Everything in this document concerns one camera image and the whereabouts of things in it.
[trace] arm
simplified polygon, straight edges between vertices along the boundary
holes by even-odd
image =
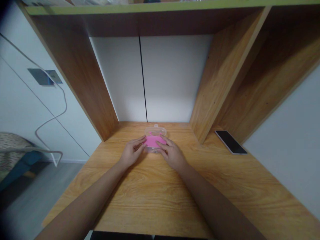
[[[145,136],[128,142],[120,160],[59,213],[36,240],[84,239],[124,172],[138,159],[144,141]]]
[[[178,172],[218,239],[265,239],[221,192],[187,163],[173,141],[161,137],[167,145],[157,142],[162,148],[160,153],[169,166]]]

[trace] hand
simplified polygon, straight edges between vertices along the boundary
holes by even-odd
[[[141,144],[145,141],[146,135],[143,135],[138,139],[133,139],[128,142],[123,150],[119,162],[122,163],[126,168],[134,164],[146,146],[145,144]]]
[[[163,138],[163,140],[166,141],[167,145],[164,145],[157,141],[157,144],[162,148],[159,149],[159,152],[162,154],[164,160],[166,160],[168,165],[177,172],[179,172],[185,166],[188,166],[188,163],[179,147],[165,136],[160,136]]]

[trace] baseboard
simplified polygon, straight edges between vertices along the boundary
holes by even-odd
[[[52,159],[42,159],[42,162],[53,162]],[[77,159],[62,159],[61,163],[80,163],[85,164],[88,160],[77,160]]]

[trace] smartphone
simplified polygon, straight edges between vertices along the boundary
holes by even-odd
[[[248,154],[227,131],[215,131],[215,133],[232,154]]]

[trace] wall outlet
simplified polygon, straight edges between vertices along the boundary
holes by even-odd
[[[57,72],[55,70],[46,70],[53,81],[39,68],[28,68],[28,71],[34,77],[34,79],[42,86],[53,86],[54,83],[62,83]]]

